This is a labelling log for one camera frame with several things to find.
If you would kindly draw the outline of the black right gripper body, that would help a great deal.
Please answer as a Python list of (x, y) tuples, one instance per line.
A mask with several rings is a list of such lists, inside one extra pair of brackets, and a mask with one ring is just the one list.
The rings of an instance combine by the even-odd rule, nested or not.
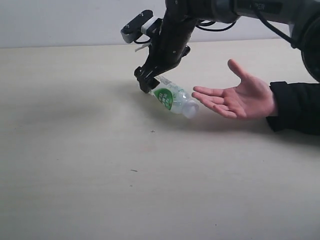
[(160, 29), (152, 38), (146, 60), (147, 73), (165, 73), (180, 64), (192, 35), (192, 19), (175, 19), (166, 14)]

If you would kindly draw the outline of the black sleeved forearm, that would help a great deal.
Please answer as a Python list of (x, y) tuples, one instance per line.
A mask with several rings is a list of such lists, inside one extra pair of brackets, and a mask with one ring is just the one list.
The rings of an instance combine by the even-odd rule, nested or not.
[(274, 95), (277, 116), (268, 116), (266, 121), (274, 132), (294, 130), (307, 135), (320, 134), (320, 84), (270, 83)]

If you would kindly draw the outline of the open bare human hand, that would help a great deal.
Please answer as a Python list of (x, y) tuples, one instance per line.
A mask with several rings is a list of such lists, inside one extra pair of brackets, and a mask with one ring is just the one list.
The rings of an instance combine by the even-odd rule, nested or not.
[(278, 106), (269, 85), (248, 73), (234, 59), (228, 68), (240, 82), (229, 88), (194, 86), (192, 97), (208, 109), (227, 119), (258, 120), (278, 115)]

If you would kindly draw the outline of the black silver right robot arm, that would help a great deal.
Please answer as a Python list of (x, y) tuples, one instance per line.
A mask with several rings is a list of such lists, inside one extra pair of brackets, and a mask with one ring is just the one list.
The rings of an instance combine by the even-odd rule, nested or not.
[(259, 20), (301, 52), (307, 72), (320, 80), (320, 2), (318, 0), (167, 0), (165, 14), (150, 36), (145, 63), (134, 71), (140, 89), (149, 93), (156, 76), (177, 67), (202, 22), (228, 24), (241, 17)]

